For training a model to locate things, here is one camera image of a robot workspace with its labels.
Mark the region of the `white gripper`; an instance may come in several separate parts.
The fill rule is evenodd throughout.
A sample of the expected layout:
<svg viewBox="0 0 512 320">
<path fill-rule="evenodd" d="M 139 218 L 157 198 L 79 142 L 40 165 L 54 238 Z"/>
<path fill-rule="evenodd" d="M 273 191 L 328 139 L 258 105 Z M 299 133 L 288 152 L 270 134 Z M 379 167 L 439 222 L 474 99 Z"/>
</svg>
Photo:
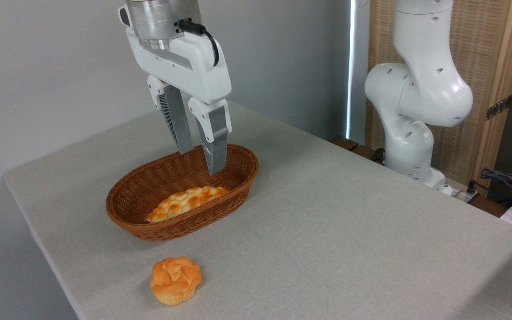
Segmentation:
<svg viewBox="0 0 512 320">
<path fill-rule="evenodd" d="M 179 152 L 194 148 L 183 91 L 193 96 L 188 106 L 196 118 L 208 172 L 220 172 L 232 131 L 224 98 L 232 87 L 222 49 L 203 29 L 199 5 L 124 4 L 118 15 L 138 65 L 150 75 L 154 107 L 162 111 Z"/>
</svg>

